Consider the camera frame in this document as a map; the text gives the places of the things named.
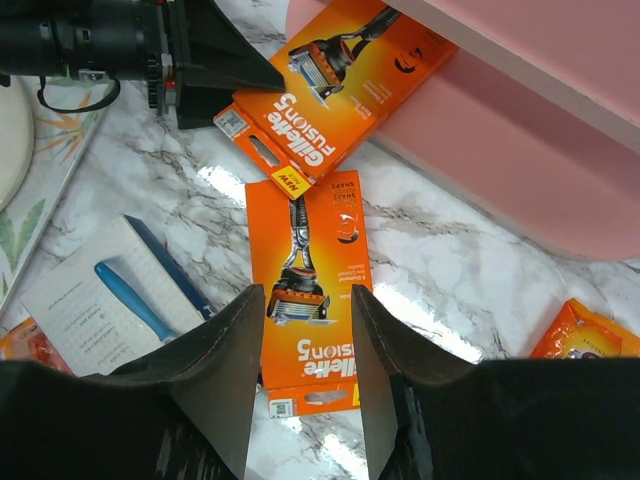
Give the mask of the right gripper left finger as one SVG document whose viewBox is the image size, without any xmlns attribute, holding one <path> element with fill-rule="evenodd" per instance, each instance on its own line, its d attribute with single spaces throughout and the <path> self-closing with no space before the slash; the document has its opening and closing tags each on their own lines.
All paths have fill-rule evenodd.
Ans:
<svg viewBox="0 0 640 480">
<path fill-rule="evenodd" d="M 240 479 L 263 339 L 264 290 L 108 375 L 1 365 L 5 479 Z"/>
</svg>

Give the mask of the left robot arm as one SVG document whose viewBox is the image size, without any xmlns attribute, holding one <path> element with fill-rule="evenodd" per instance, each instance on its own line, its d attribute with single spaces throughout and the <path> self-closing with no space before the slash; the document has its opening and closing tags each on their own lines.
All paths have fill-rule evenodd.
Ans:
<svg viewBox="0 0 640 480">
<path fill-rule="evenodd" d="M 105 83 L 111 105 L 125 80 L 145 83 L 160 116 L 174 110 L 183 130 L 212 125 L 241 89 L 279 93 L 282 74 L 213 1 L 4 1 L 1 84 L 14 76 Z"/>
</svg>

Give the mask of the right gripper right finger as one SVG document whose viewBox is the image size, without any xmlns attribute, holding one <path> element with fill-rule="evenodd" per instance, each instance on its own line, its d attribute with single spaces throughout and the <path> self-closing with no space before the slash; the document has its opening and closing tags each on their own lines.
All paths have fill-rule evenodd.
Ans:
<svg viewBox="0 0 640 480">
<path fill-rule="evenodd" d="M 364 286 L 352 327 L 372 479 L 635 479 L 639 363 L 471 363 Z"/>
</svg>

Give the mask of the white Harrys razor box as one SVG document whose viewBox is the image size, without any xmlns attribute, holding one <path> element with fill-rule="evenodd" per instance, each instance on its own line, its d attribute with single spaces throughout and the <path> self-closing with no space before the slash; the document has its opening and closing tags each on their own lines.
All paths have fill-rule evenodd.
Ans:
<svg viewBox="0 0 640 480">
<path fill-rule="evenodd" d="M 152 231 L 129 215 L 102 227 L 21 302 L 78 377 L 107 375 L 214 316 Z"/>
</svg>

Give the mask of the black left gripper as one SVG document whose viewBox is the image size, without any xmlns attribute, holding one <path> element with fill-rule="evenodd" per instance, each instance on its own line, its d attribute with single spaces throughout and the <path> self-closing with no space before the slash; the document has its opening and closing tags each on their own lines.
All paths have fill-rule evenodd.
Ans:
<svg viewBox="0 0 640 480">
<path fill-rule="evenodd" d="M 159 115 L 173 107 L 180 130 L 213 126 L 236 90 L 285 90 L 214 1 L 146 1 L 144 32 L 148 105 Z"/>
</svg>

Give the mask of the orange Gillette box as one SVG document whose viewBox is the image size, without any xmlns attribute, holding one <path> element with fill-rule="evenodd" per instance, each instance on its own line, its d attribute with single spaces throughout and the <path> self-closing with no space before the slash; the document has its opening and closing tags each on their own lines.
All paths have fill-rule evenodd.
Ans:
<svg viewBox="0 0 640 480">
<path fill-rule="evenodd" d="M 238 90 L 214 123 L 297 199 L 457 50 L 382 1 L 331 1 L 271 57 L 284 90 Z"/>
<path fill-rule="evenodd" d="M 245 193 L 270 417 L 358 408 L 351 291 L 372 286 L 358 172 L 336 171 L 296 200 L 270 180 Z"/>
</svg>

